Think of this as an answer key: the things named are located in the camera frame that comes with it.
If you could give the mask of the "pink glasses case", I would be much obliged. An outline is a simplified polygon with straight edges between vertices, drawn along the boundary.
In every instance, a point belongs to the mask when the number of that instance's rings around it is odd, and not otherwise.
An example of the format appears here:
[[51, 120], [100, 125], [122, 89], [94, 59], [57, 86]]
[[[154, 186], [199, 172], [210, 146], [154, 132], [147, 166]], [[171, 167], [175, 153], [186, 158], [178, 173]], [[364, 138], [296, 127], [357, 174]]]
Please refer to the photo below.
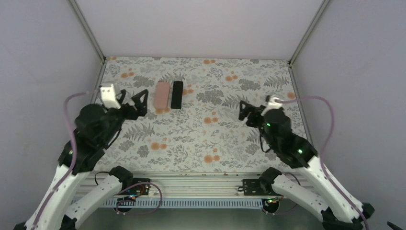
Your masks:
[[169, 82], [158, 82], [154, 97], [154, 108], [155, 109], [165, 109], [168, 106], [169, 101]]

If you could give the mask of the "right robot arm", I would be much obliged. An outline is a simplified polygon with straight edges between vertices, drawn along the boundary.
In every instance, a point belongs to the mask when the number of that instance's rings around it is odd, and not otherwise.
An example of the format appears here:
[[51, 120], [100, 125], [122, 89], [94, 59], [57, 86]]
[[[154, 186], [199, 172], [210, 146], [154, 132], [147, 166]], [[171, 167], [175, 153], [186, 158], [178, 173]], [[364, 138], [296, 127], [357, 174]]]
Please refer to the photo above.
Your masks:
[[326, 230], [369, 229], [367, 220], [374, 213], [373, 206], [352, 196], [328, 173], [313, 145], [293, 133], [291, 120], [278, 98], [271, 97], [266, 105], [259, 107], [241, 101], [238, 118], [248, 127], [256, 128], [260, 143], [266, 143], [283, 163], [316, 189], [315, 193], [311, 192], [270, 167], [259, 177], [259, 188], [263, 194], [288, 197], [317, 217]]

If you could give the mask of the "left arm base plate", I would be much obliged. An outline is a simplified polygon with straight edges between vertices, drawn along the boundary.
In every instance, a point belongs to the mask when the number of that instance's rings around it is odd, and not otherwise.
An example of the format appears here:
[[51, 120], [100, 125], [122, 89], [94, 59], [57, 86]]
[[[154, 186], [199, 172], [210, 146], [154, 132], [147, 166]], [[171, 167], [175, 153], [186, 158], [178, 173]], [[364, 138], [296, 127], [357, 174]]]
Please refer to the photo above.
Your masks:
[[[125, 188], [133, 185], [133, 184], [139, 184], [139, 183], [146, 183], [150, 182], [150, 179], [148, 178], [133, 178], [132, 182], [126, 186]], [[130, 189], [126, 189], [122, 195], [128, 196], [130, 199], [135, 200], [139, 196], [146, 196], [149, 193], [149, 184], [141, 184], [135, 187], [132, 187]]]

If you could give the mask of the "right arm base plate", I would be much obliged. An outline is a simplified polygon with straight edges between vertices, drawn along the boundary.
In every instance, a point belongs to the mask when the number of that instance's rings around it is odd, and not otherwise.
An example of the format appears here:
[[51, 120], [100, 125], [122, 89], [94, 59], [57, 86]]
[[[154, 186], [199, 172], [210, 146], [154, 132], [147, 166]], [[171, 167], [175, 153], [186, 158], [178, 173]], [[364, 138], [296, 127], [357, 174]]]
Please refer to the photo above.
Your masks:
[[243, 179], [237, 191], [243, 192], [245, 196], [266, 196], [269, 194], [269, 192], [261, 186], [259, 179]]

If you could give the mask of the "black glasses case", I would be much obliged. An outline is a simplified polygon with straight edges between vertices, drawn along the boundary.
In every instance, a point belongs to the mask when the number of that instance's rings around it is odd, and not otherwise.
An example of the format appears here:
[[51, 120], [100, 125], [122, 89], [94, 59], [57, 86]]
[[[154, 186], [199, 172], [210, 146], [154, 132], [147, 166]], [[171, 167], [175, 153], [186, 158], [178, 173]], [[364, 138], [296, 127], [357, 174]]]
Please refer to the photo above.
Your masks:
[[172, 87], [171, 109], [181, 109], [183, 96], [183, 82], [174, 81]]

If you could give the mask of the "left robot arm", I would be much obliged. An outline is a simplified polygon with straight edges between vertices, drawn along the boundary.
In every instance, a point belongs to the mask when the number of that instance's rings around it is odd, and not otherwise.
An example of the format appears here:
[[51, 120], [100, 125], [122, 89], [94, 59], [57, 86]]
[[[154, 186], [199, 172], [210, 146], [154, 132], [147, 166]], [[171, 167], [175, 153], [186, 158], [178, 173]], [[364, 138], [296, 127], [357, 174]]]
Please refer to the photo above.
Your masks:
[[84, 106], [75, 120], [65, 114], [70, 140], [59, 158], [52, 183], [37, 210], [17, 230], [77, 230], [83, 221], [105, 200], [116, 193], [133, 189], [133, 175], [127, 169], [114, 167], [108, 177], [76, 203], [72, 198], [80, 184], [93, 171], [105, 151], [114, 143], [126, 120], [137, 120], [147, 113], [148, 90], [125, 103], [126, 91], [116, 98], [113, 90], [102, 89], [102, 104]]

